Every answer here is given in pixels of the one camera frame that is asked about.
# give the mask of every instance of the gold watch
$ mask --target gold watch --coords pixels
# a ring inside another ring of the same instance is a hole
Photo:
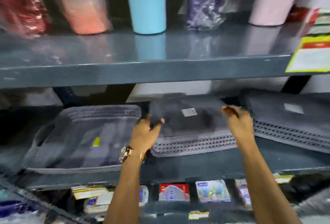
[[[130,146],[124,146],[120,151],[119,161],[123,163],[129,155],[138,156],[142,162],[146,159],[146,155],[138,153],[136,150],[132,149]]]

